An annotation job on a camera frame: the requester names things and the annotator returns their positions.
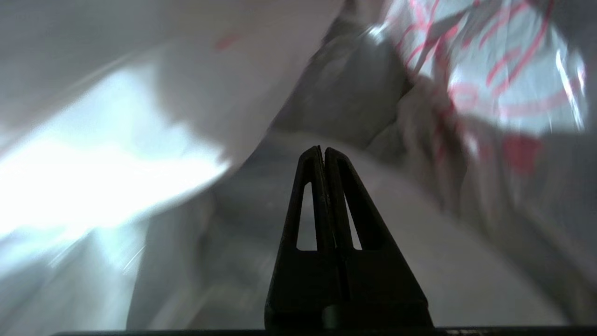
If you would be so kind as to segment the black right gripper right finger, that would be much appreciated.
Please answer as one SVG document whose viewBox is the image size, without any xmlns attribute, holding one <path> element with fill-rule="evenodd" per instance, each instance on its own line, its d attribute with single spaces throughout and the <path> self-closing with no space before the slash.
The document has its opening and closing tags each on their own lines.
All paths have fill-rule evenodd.
<svg viewBox="0 0 597 336">
<path fill-rule="evenodd" d="M 340 301 L 326 327 L 431 327 L 428 302 L 346 155 L 326 149 Z"/>
</svg>

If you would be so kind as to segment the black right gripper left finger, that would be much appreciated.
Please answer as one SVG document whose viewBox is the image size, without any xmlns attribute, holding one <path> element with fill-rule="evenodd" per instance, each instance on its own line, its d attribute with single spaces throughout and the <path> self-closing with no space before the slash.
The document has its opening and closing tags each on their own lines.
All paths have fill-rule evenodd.
<svg viewBox="0 0 597 336">
<path fill-rule="evenodd" d="M 297 247 L 305 186 L 312 187 L 316 250 Z M 332 216 L 319 146 L 297 164 L 288 211 L 265 304 L 266 327 L 324 327 L 324 311 L 341 300 Z"/>
</svg>

